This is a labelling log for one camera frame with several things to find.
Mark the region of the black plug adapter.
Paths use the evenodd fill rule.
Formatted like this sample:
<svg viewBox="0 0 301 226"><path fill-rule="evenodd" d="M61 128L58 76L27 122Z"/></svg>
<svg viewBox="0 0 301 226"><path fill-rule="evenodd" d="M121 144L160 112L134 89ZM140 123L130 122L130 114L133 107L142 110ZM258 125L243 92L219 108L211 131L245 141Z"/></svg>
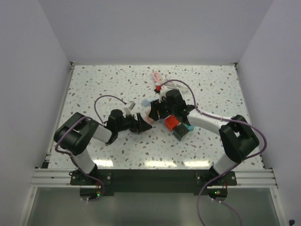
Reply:
<svg viewBox="0 0 301 226"><path fill-rule="evenodd" d="M181 141L188 133L189 129L182 123L177 125L172 132L178 141Z"/></svg>

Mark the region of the red plug adapter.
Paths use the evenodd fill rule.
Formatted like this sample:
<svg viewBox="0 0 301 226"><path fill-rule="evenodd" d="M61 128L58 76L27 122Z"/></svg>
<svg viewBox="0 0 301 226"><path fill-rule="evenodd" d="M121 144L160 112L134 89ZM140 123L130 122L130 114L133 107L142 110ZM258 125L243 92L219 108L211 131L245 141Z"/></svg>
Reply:
<svg viewBox="0 0 301 226"><path fill-rule="evenodd" d="M170 115L164 120L164 125L169 131L173 131L179 124L180 122L173 115Z"/></svg>

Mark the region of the pink power strip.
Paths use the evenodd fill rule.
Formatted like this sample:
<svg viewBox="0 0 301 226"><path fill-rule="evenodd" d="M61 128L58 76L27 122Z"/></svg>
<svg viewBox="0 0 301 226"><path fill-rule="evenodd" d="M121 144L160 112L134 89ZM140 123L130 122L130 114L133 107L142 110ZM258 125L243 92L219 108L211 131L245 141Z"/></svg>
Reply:
<svg viewBox="0 0 301 226"><path fill-rule="evenodd" d="M144 120L149 124L151 125L154 120L152 118L149 117L149 113L150 113L150 110L146 111L145 112L145 117L144 117Z"/></svg>

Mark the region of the teal power strip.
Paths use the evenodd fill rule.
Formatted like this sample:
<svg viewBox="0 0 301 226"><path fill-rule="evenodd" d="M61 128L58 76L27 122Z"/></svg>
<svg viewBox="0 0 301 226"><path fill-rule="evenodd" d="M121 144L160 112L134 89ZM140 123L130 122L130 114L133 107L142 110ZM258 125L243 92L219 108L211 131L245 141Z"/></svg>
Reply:
<svg viewBox="0 0 301 226"><path fill-rule="evenodd" d="M193 131L194 130L194 126L191 126L191 125L187 125L185 124L185 127L189 130L189 131Z"/></svg>

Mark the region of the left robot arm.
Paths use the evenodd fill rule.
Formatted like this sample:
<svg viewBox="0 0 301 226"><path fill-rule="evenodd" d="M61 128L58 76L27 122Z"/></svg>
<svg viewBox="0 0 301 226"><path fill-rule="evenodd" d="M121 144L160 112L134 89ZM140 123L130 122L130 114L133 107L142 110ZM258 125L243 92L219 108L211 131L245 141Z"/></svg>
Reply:
<svg viewBox="0 0 301 226"><path fill-rule="evenodd" d="M151 128L152 126L142 118L140 113L136 116L124 116L121 110L114 109L104 126L90 117L75 113L55 132L55 150L67 154L81 172L81 180L87 185L92 185L99 176L97 165L87 151L91 139L110 145L118 138L119 132L129 130L133 133L141 133Z"/></svg>

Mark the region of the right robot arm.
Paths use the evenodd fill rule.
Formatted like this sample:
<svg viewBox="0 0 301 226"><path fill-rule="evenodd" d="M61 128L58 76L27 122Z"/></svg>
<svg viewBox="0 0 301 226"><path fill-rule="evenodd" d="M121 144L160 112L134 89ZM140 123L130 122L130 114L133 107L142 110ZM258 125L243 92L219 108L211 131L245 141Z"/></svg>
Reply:
<svg viewBox="0 0 301 226"><path fill-rule="evenodd" d="M158 121L172 115L182 124L206 129L220 136L224 154L211 166L207 176L213 184L224 182L226 173L246 160L259 146L257 136L243 116L223 118L202 112L196 106L186 104L177 89L157 86L154 91L159 98L151 102L149 118Z"/></svg>

